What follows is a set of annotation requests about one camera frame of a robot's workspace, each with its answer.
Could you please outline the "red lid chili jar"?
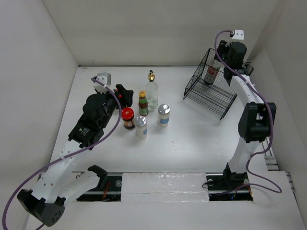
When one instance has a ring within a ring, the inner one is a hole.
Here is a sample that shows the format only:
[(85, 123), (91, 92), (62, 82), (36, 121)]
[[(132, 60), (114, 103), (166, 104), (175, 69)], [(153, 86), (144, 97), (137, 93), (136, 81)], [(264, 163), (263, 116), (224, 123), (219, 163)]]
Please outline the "red lid chili jar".
[(121, 118), (126, 129), (133, 129), (135, 127), (134, 111), (130, 107), (126, 107), (121, 110)]

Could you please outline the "clear glass bottle gold pourer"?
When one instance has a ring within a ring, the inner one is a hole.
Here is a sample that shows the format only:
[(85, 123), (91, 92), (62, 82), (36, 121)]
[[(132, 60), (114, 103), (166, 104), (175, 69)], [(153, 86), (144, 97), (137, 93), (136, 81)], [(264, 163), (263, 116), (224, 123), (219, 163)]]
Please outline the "clear glass bottle gold pourer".
[(148, 83), (145, 87), (149, 110), (154, 111), (158, 107), (158, 85), (155, 82), (155, 74), (152, 70), (148, 74)]

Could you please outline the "sauce bottle yellow cap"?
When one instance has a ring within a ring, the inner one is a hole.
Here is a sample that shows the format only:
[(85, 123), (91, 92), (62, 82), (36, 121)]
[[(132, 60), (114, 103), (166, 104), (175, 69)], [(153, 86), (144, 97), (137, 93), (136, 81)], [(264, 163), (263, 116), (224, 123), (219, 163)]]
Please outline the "sauce bottle yellow cap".
[(148, 109), (148, 101), (146, 98), (146, 92), (145, 91), (140, 91), (139, 92), (139, 113), (142, 116), (146, 116), (149, 113), (149, 109)]

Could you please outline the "silver lid white jar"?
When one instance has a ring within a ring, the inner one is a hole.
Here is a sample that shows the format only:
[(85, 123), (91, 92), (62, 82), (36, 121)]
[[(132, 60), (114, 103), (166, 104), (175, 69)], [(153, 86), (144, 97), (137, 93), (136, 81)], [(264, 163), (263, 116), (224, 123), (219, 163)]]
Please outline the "silver lid white jar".
[(170, 118), (170, 107), (167, 104), (161, 104), (158, 107), (158, 125), (167, 127)]

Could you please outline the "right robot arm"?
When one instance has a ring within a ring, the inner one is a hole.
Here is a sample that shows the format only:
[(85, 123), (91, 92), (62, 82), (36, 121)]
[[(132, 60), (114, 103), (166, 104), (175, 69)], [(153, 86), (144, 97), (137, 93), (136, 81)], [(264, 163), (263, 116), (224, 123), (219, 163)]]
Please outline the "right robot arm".
[(267, 102), (250, 81), (244, 64), (246, 46), (241, 42), (222, 40), (214, 44), (215, 59), (224, 66), (224, 78), (237, 93), (244, 106), (238, 123), (239, 143), (231, 160), (227, 163), (219, 182), (227, 190), (242, 188), (250, 173), (251, 159), (261, 142), (273, 137), (276, 104)]

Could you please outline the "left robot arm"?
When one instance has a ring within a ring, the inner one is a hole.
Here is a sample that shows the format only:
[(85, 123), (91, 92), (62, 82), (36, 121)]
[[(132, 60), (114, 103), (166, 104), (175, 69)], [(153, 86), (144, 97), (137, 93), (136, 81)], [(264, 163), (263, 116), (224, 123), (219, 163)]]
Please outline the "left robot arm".
[(17, 195), (24, 209), (47, 227), (58, 222), (70, 202), (90, 189), (102, 190), (107, 184), (107, 171), (93, 165), (74, 182), (65, 185), (86, 154), (109, 136), (104, 134), (104, 128), (113, 112), (133, 104), (133, 91), (121, 84), (114, 90), (107, 86), (102, 89), (87, 98), (83, 114), (69, 133), (58, 159), (45, 167), (44, 174), (31, 189), (21, 189)]

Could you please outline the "silver lid salt jar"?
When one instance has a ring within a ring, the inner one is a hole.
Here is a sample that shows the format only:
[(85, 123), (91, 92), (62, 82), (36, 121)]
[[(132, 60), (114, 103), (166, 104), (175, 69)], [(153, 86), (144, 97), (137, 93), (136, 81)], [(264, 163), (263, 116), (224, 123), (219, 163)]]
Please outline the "silver lid salt jar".
[(146, 138), (148, 129), (147, 129), (147, 120), (144, 116), (137, 116), (134, 119), (134, 124), (136, 128), (136, 135), (139, 138)]

